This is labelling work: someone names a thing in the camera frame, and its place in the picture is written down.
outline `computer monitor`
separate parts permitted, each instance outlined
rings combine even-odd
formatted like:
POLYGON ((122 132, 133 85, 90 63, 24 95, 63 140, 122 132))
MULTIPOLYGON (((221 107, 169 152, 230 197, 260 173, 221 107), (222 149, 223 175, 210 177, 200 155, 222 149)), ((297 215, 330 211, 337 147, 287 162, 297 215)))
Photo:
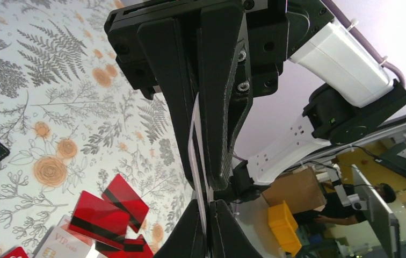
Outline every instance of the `computer monitor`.
POLYGON ((369 186, 370 182, 355 165, 352 165, 352 172, 354 185, 358 185, 355 192, 361 200, 367 201, 368 209, 363 213, 380 244, 389 258, 401 257, 399 221, 394 212, 377 191, 369 186))

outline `black shirt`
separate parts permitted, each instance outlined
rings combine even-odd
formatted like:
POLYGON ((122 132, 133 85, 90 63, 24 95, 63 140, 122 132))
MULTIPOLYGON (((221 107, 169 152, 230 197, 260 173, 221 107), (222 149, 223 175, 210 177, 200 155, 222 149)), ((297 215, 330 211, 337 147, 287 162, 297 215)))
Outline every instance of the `black shirt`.
MULTIPOLYGON (((347 195, 355 194, 355 189, 352 184, 344 184, 343 186, 347 195)), ((327 193, 325 197, 327 199, 327 204, 321 212, 321 215, 335 219, 345 219, 355 215, 355 218, 359 223, 366 220, 362 211, 357 211, 352 206, 344 207, 336 192, 327 193)))

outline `zip tie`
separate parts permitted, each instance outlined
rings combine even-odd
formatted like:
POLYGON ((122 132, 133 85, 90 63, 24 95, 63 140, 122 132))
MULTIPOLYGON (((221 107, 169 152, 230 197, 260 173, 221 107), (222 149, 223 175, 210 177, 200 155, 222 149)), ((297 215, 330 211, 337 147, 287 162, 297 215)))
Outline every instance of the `zip tie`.
POLYGON ((383 66, 386 62, 388 61, 388 56, 384 56, 382 62, 379 64, 380 66, 383 66))
POLYGON ((353 19, 350 21, 352 24, 350 24, 350 26, 347 28, 347 31, 350 31, 351 29, 353 29, 355 26, 358 25, 359 21, 357 19, 353 19))

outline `person's arm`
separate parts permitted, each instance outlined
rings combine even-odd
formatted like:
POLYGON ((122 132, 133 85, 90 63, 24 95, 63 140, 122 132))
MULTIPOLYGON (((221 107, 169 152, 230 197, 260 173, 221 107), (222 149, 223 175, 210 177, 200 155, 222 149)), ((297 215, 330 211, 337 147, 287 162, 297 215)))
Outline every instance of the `person's arm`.
POLYGON ((318 223, 333 223, 336 225, 344 225, 344 226, 354 225, 358 223, 355 215, 350 216, 346 219, 328 218, 320 215, 318 218, 315 219, 315 221, 318 223))
POLYGON ((323 182, 322 183, 325 187, 328 187, 331 190, 334 190, 334 186, 332 185, 331 182, 323 182))

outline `cardboard box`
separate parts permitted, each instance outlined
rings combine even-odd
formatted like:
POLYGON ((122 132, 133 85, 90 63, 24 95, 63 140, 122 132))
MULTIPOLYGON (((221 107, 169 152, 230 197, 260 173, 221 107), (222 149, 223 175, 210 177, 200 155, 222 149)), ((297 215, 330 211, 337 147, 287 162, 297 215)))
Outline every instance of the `cardboard box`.
POLYGON ((279 176, 263 196, 269 206, 285 201, 293 214, 321 210, 327 203, 312 168, 279 176))

